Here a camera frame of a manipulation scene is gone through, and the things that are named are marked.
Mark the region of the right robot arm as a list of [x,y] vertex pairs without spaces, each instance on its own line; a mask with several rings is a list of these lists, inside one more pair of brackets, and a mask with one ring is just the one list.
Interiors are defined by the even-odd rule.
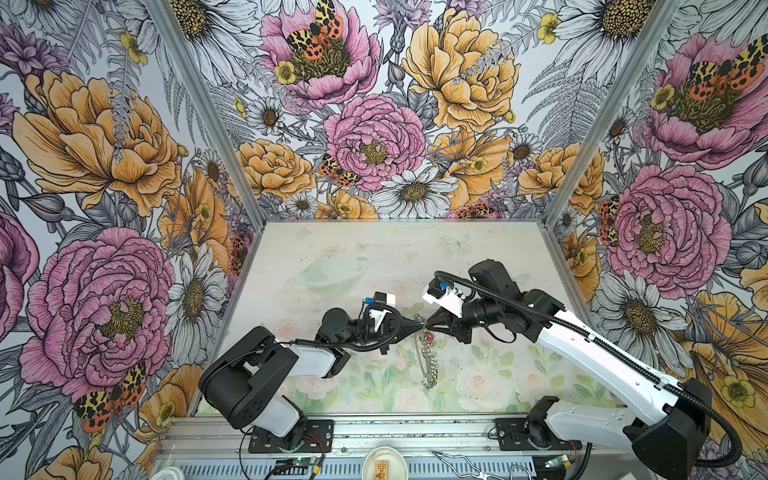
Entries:
[[703,383],[681,382],[642,362],[546,292],[521,291],[498,261],[475,264],[468,278],[437,271],[423,298],[437,306],[434,321],[456,340],[470,343],[474,329],[501,324],[570,361],[619,400],[616,407],[598,408],[542,397],[525,421],[539,449],[557,440],[613,447],[663,479],[726,468],[743,453],[738,432],[713,408]]

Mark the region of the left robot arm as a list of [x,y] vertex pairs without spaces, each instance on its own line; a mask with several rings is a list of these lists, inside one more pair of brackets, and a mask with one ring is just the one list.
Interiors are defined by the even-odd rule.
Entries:
[[375,300],[365,301],[356,319],[341,308],[326,311],[313,340],[280,340],[258,326],[203,372],[198,390],[231,427],[256,427],[291,441],[303,434],[305,415],[279,394],[286,380],[333,378],[353,353],[384,353],[422,329],[420,322]]

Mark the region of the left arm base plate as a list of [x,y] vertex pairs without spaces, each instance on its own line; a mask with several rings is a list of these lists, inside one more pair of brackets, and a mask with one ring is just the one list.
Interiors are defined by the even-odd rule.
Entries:
[[285,436],[254,427],[247,450],[250,454],[329,453],[332,450],[335,422],[303,419]]

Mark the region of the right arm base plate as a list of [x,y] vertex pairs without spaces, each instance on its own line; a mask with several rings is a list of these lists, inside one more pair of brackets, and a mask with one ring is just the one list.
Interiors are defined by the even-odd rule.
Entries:
[[486,436],[490,440],[495,440],[501,451],[556,450],[579,452],[582,449],[581,442],[559,439],[546,424],[531,423],[523,417],[496,418]]

